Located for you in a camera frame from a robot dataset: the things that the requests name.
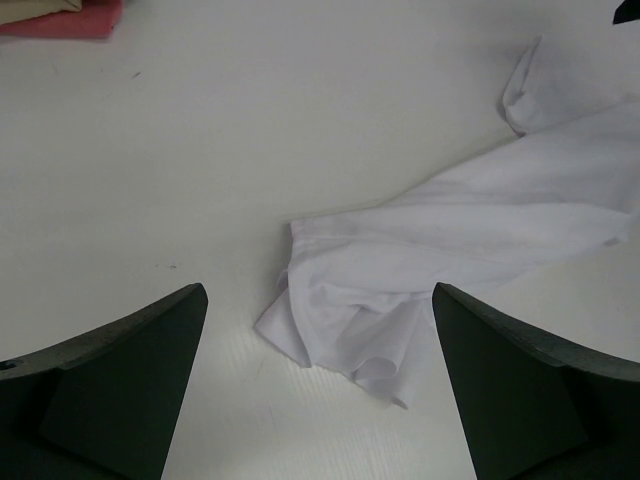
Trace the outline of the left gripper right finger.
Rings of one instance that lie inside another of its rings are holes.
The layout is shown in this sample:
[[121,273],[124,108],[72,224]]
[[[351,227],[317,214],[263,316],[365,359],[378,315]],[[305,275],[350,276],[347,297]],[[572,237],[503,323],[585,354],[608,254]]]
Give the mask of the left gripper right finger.
[[452,285],[432,304],[479,479],[636,479],[639,366]]

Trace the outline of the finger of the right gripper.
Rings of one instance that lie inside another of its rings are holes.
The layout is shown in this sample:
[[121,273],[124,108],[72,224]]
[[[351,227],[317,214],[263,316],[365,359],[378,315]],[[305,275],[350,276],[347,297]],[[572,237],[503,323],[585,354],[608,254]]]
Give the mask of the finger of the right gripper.
[[639,20],[640,0],[624,0],[614,12],[614,24],[624,24]]

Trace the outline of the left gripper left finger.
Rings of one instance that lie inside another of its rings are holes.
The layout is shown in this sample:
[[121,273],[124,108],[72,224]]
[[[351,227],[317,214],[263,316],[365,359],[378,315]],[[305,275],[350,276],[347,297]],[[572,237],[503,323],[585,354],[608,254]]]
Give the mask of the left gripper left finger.
[[190,284],[2,361],[2,478],[161,478],[207,306],[204,287]]

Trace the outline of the white t shirt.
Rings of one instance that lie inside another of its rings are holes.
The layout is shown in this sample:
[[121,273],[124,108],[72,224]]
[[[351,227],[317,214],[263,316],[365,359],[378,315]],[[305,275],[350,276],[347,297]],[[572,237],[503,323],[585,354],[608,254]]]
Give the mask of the white t shirt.
[[622,241],[639,214],[638,103],[537,39],[502,108],[515,141],[381,206],[294,221],[282,294],[256,331],[300,366],[407,407],[438,283],[489,292]]

